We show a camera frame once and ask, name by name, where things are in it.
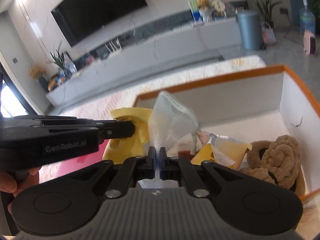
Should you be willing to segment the yellow white cloth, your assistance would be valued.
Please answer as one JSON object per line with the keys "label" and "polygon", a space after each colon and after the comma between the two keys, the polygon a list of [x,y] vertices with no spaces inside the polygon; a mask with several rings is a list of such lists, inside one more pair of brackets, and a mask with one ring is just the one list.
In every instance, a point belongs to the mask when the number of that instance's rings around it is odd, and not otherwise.
{"label": "yellow white cloth", "polygon": [[150,108],[119,108],[111,111],[116,123],[109,133],[109,141],[102,159],[121,164],[129,157],[143,156],[149,141],[148,122],[153,113]]}

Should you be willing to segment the translucent mesh bag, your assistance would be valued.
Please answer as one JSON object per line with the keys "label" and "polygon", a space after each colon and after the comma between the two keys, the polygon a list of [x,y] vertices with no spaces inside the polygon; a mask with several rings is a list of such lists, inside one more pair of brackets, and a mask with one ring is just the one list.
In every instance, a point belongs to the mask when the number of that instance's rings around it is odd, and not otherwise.
{"label": "translucent mesh bag", "polygon": [[155,101],[148,122],[150,144],[157,151],[171,149],[186,135],[191,135],[191,153],[196,151],[196,130],[199,122],[192,109],[178,101],[172,94],[161,91]]}

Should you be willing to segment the yellow Deeyeo wet wipes pack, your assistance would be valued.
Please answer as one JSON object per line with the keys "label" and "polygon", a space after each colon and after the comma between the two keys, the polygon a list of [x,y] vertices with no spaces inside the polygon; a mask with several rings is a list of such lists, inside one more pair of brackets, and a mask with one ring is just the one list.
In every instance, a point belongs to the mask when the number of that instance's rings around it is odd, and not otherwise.
{"label": "yellow Deeyeo wet wipes pack", "polygon": [[201,165],[205,160],[238,170],[252,144],[238,141],[224,135],[215,135],[205,131],[196,131],[202,148],[195,154],[191,163]]}

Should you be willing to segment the brown plush toy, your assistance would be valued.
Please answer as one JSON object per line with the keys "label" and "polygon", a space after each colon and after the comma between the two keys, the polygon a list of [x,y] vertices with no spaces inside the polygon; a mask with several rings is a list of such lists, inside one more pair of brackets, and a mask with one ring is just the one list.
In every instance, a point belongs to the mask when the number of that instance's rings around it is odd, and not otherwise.
{"label": "brown plush toy", "polygon": [[254,141],[251,145],[252,149],[246,151],[248,166],[240,172],[304,195],[302,149],[296,138],[282,135],[275,141]]}

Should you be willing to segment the lace tablecloth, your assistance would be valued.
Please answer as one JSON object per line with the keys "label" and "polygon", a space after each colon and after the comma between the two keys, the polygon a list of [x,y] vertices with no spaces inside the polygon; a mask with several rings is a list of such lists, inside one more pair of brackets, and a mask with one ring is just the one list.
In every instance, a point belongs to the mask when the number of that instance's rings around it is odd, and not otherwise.
{"label": "lace tablecloth", "polygon": [[58,115],[107,120],[111,118],[110,111],[113,109],[133,106],[139,94],[163,90],[171,86],[183,85],[191,81],[202,80],[218,75],[263,67],[266,67],[266,63],[257,55],[214,63],[204,63],[199,66],[183,68],[182,70],[148,78],[129,87],[119,88],[115,92],[107,93],[71,108],[62,109]]}

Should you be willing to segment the orange dried flowers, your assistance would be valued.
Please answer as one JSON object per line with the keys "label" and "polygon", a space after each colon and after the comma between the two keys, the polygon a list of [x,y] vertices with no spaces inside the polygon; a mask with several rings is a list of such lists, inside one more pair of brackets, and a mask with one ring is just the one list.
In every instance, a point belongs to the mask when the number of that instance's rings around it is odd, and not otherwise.
{"label": "orange dried flowers", "polygon": [[48,81],[44,77],[45,70],[39,65],[39,64],[34,64],[28,69],[28,76],[31,77],[32,79],[36,80],[42,89],[48,93]]}

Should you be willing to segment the small plant in vase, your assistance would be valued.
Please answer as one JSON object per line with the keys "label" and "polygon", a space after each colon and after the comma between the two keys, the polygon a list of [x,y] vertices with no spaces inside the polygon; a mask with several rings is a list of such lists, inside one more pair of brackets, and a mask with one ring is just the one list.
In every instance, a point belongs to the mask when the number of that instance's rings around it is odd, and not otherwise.
{"label": "small plant in vase", "polygon": [[57,49],[54,49],[53,52],[50,52],[52,59],[48,62],[57,65],[59,69],[63,72],[66,79],[69,80],[72,77],[72,74],[65,65],[65,55],[63,52],[60,51],[61,45],[62,41],[60,41]]}

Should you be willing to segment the white wifi router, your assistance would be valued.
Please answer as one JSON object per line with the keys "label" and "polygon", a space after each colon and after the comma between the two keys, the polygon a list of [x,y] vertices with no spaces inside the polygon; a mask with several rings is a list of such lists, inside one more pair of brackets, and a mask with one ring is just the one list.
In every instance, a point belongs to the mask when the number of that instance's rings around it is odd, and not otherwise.
{"label": "white wifi router", "polygon": [[122,53],[122,47],[118,38],[109,40],[107,43],[105,43],[105,47],[108,50],[107,57],[113,57]]}

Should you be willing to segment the orange cardboard box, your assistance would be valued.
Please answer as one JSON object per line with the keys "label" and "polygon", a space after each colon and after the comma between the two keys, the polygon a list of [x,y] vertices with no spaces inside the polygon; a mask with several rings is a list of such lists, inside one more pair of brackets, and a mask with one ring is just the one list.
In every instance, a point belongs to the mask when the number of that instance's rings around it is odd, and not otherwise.
{"label": "orange cardboard box", "polygon": [[306,188],[319,189],[319,102],[287,66],[270,66],[169,87],[201,129],[244,142],[295,137]]}

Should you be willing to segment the white TV console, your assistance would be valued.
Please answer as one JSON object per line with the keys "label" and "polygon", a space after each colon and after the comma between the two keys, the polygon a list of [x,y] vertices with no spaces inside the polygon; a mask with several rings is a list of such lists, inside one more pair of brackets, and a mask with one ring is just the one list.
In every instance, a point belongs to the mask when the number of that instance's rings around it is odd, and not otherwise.
{"label": "white TV console", "polygon": [[234,18],[169,31],[84,68],[46,97],[54,107],[72,106],[172,69],[217,59],[220,49],[240,44]]}

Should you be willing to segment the teddy bear bouquet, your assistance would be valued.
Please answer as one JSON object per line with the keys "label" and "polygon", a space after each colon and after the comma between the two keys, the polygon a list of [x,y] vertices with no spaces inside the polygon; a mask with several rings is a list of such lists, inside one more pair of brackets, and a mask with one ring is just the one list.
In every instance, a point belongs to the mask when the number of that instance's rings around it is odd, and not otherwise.
{"label": "teddy bear bouquet", "polygon": [[200,16],[203,22],[211,21],[211,10],[209,6],[209,0],[197,0]]}

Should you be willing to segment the pastel striped handbag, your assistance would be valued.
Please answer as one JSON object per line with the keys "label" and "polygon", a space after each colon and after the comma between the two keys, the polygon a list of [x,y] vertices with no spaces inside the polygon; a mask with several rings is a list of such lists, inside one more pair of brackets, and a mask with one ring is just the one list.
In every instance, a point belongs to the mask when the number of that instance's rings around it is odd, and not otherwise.
{"label": "pastel striped handbag", "polygon": [[262,31],[264,44],[266,45],[276,44],[277,40],[276,40],[274,30],[269,23],[267,23],[266,21],[263,21],[261,23],[261,31]]}

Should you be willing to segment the blue-grey trash bin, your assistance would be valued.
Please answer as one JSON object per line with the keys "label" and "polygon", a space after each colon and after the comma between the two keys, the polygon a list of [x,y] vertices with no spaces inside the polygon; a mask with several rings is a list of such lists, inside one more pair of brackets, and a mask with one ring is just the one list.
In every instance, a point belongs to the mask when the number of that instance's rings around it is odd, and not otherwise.
{"label": "blue-grey trash bin", "polygon": [[240,29],[242,47],[245,50],[260,50],[263,45],[263,36],[259,13],[254,10],[241,11],[238,12],[236,20]]}

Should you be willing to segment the potted plant by bin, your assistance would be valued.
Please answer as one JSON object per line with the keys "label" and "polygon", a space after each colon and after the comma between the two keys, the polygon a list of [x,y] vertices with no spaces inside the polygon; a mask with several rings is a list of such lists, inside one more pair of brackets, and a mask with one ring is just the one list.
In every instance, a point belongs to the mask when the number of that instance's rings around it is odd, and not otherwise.
{"label": "potted plant by bin", "polygon": [[273,21],[273,10],[276,6],[280,5],[282,1],[273,1],[273,0],[251,0],[255,3],[257,9],[260,12],[260,15],[263,18],[263,21],[268,23],[271,28],[274,28]]}

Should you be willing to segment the pink space heater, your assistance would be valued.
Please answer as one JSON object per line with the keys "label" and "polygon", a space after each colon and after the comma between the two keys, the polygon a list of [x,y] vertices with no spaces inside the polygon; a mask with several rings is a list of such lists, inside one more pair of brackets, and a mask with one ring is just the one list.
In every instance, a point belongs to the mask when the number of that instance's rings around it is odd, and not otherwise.
{"label": "pink space heater", "polygon": [[306,55],[316,55],[316,37],[310,30],[304,32],[303,42]]}

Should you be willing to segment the water jug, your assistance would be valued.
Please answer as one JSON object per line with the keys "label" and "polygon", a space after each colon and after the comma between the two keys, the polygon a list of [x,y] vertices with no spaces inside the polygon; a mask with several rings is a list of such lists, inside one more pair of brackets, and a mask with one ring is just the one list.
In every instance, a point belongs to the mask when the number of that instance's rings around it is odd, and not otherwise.
{"label": "water jug", "polygon": [[311,10],[308,9],[307,0],[303,0],[303,8],[299,12],[300,32],[304,33],[309,30],[316,34],[316,19]]}

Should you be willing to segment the wall television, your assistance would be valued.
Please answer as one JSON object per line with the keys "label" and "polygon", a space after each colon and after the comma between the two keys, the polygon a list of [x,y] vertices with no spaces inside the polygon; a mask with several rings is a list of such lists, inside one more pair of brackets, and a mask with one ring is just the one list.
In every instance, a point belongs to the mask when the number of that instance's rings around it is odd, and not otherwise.
{"label": "wall television", "polygon": [[63,0],[51,13],[70,46],[148,4],[146,0]]}

